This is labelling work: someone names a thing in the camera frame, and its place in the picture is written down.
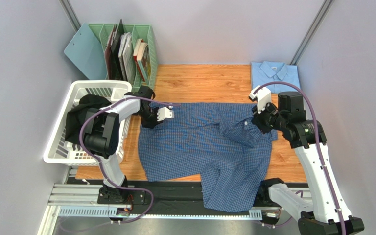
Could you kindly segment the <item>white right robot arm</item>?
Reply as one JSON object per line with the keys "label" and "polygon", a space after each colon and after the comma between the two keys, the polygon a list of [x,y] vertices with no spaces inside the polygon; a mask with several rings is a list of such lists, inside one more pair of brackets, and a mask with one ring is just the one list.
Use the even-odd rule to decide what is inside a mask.
{"label": "white right robot arm", "polygon": [[297,221],[303,235],[354,235],[363,231],[362,219],[352,215],[330,171],[321,124],[306,119],[303,96],[282,92],[274,104],[267,88],[257,88],[250,92],[249,99],[256,102],[252,123],[265,134],[280,131],[289,141],[304,169],[312,201],[305,201],[279,178],[262,181],[257,199],[279,205]]}

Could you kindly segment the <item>blue checked long sleeve shirt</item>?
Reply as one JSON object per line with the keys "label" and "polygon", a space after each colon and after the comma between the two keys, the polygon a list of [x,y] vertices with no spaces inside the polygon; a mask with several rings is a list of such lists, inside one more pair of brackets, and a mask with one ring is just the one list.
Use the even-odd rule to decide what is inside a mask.
{"label": "blue checked long sleeve shirt", "polygon": [[252,104],[184,103],[175,117],[141,128],[138,155],[147,179],[165,181],[199,174],[203,205],[245,212],[265,179],[278,133],[252,124]]}

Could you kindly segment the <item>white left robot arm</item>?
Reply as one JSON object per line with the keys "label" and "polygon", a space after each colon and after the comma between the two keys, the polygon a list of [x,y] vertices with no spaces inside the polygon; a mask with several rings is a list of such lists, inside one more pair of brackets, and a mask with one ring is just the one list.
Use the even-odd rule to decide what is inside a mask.
{"label": "white left robot arm", "polygon": [[141,86],[136,93],[129,92],[123,98],[100,108],[89,108],[79,132],[79,143],[83,150],[98,162],[103,175],[100,188],[102,199],[124,201],[130,188],[120,168],[117,149],[120,141],[121,122],[132,115],[141,117],[144,128],[153,129],[166,119],[168,107],[152,108],[155,97],[148,86]]}

